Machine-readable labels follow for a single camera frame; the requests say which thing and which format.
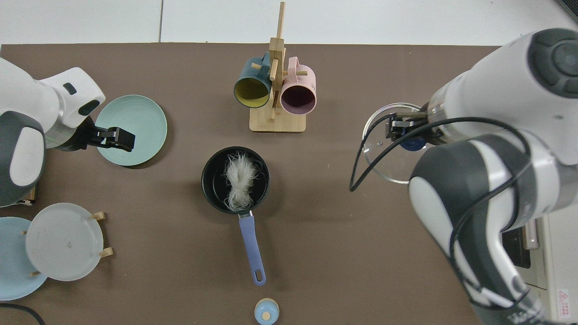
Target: purple pan handle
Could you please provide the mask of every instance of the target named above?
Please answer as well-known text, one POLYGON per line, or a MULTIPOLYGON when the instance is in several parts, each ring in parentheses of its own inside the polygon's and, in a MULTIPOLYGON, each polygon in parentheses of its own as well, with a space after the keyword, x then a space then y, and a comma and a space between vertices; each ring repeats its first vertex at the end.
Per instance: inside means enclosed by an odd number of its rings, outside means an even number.
POLYGON ((261 260, 261 252, 259 252, 259 245, 257 244, 257 237, 255 236, 255 218, 253 218, 253 214, 249 212, 247 215, 239 215, 239 226, 245 241, 245 250, 249 259, 253 282, 258 286, 262 286, 267 278, 263 268, 263 261, 261 260))

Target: blue bottle cap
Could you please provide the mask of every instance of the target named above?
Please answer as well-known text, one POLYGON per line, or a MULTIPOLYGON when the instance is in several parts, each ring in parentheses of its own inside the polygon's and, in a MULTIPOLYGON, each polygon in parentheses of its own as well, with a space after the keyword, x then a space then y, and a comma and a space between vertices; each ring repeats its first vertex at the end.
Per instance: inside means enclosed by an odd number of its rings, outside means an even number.
POLYGON ((279 318, 279 305, 271 298, 259 300, 255 306, 255 319, 261 325, 272 325, 279 318))

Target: warning label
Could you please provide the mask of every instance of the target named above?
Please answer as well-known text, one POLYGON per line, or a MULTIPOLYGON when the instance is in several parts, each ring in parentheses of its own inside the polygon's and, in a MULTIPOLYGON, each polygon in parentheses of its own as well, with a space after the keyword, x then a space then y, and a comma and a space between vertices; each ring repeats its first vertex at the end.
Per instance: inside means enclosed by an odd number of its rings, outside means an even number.
POLYGON ((572 317, 570 312, 570 292, 568 292, 568 289, 558 290, 558 317, 572 317))

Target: wooden mug tree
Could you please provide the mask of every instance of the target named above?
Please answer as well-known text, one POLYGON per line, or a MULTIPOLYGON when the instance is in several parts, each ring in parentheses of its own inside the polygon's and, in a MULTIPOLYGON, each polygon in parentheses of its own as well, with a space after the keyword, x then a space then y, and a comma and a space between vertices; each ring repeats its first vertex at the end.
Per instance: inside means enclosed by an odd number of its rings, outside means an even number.
MULTIPOLYGON (((250 109, 249 129, 254 132, 299 133, 305 131, 305 115, 293 115, 281 108, 280 94, 283 86, 283 76, 287 75, 287 71, 283 70, 285 64, 285 42, 281 38, 284 16, 285 2, 281 2, 279 22, 277 23, 277 37, 271 37, 269 42, 271 94, 265 106, 250 109)), ((255 69, 261 68, 260 65, 255 63, 251 67, 255 69)), ((299 71, 298 75, 307 75, 307 72, 299 71)))

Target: brown table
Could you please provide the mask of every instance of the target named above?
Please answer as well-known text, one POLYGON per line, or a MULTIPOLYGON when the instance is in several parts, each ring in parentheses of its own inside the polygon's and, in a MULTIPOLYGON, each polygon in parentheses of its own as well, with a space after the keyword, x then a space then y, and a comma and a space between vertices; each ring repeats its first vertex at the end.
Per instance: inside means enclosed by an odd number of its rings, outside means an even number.
MULTIPOLYGON (((414 214, 402 185, 349 177, 367 118, 398 101, 421 105, 494 50, 467 46, 288 45, 317 75, 318 104, 302 134, 249 130, 232 87, 267 45, 203 43, 4 45, 1 56, 43 79, 82 67, 106 103, 145 95, 169 134, 146 168, 124 168, 94 147, 49 150, 32 219, 56 202, 103 210, 114 255, 83 279, 48 279, 15 303, 56 324, 257 324, 258 300, 278 324, 476 324, 466 294, 414 214), (251 280, 236 216, 205 200, 200 176, 216 151, 259 153, 271 188, 253 212, 267 283, 251 280)), ((92 114, 95 118, 103 105, 92 114)), ((33 324, 0 309, 1 324, 33 324)))

